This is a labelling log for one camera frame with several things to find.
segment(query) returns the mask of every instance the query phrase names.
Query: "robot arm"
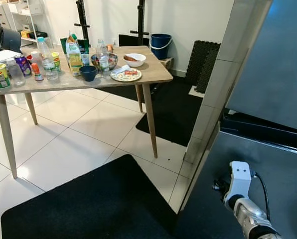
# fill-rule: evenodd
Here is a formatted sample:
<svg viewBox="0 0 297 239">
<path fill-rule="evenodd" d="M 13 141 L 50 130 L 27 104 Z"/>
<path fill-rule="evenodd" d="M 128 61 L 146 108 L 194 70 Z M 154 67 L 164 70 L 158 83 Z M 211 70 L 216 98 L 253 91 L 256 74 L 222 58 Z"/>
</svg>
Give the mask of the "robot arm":
<svg viewBox="0 0 297 239">
<path fill-rule="evenodd" d="M 282 239 L 263 210 L 248 198 L 251 173 L 246 162 L 233 161 L 229 188 L 215 181 L 213 189 L 222 193 L 225 207 L 234 213 L 246 239 Z"/>
</svg>

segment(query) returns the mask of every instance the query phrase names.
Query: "cable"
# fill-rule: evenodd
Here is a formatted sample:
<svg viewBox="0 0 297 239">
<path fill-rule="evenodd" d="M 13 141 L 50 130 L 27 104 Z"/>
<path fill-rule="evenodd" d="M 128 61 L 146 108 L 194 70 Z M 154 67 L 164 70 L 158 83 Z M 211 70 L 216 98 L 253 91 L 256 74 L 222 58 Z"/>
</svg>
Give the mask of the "cable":
<svg viewBox="0 0 297 239">
<path fill-rule="evenodd" d="M 270 221 L 270 209 L 269 209 L 268 193 L 267 193 L 266 185 L 265 185 L 263 179 L 261 178 L 261 176 L 257 172 L 255 172 L 254 176 L 257 177 L 260 180 L 260 182 L 261 182 L 261 184 L 263 186 L 264 195 L 265 195 L 265 203 L 266 203 L 266 214 L 267 214 L 267 219 Z"/>
</svg>

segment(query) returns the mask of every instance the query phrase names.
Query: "black stand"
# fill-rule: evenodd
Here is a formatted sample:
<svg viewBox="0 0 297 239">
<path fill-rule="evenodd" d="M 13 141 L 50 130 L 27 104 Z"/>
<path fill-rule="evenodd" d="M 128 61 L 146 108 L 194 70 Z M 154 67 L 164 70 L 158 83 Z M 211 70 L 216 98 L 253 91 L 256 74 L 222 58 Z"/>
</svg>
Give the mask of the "black stand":
<svg viewBox="0 0 297 239">
<path fill-rule="evenodd" d="M 77 0 L 76 4 L 78 6 L 80 24 L 75 23 L 74 25 L 82 27 L 83 37 L 84 39 L 88 40 L 88 44 L 90 46 L 89 35 L 88 35 L 88 27 L 90 27 L 90 25 L 87 25 L 87 20 L 86 20 L 85 11 L 84 11 L 84 2 L 83 0 Z"/>
<path fill-rule="evenodd" d="M 145 6 L 145 0 L 140 0 L 138 5 L 139 10 L 139 18 L 138 18 L 138 30 L 137 31 L 130 31 L 130 33 L 138 34 L 138 45 L 143 45 L 143 35 L 148 35 L 148 32 L 144 32 L 144 6 Z"/>
</svg>

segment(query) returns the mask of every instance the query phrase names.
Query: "plate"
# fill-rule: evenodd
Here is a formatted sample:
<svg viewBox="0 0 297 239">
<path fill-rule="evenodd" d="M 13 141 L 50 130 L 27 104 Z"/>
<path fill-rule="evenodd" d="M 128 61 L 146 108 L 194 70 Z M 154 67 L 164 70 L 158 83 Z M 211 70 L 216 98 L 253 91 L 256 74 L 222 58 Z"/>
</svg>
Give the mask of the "plate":
<svg viewBox="0 0 297 239">
<path fill-rule="evenodd" d="M 136 80 L 138 80 L 139 78 L 142 77 L 142 72 L 141 71 L 139 71 L 137 69 L 134 69 L 134 68 L 130 68 L 130 70 L 137 71 L 138 74 L 137 75 L 125 75 L 124 71 L 123 71 L 123 72 L 120 72 L 120 73 L 111 72 L 110 75 L 111 75 L 112 79 L 114 79 L 116 81 L 121 81 L 121 82 L 136 81 Z"/>
</svg>

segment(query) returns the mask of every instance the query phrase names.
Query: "bucket handle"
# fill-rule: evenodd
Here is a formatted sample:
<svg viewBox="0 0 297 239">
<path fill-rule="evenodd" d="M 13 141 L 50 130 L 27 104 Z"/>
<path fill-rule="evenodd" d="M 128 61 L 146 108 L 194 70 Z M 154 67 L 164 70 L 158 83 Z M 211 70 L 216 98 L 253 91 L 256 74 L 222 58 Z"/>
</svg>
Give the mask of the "bucket handle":
<svg viewBox="0 0 297 239">
<path fill-rule="evenodd" d="M 169 42 L 165 45 L 165 46 L 162 46 L 162 47 L 154 47 L 151 45 L 151 43 L 149 43 L 149 46 L 150 48 L 154 49 L 154 50 L 162 50 L 164 48 L 166 48 L 168 45 L 170 45 L 170 43 L 172 42 L 172 38 L 169 40 Z"/>
</svg>

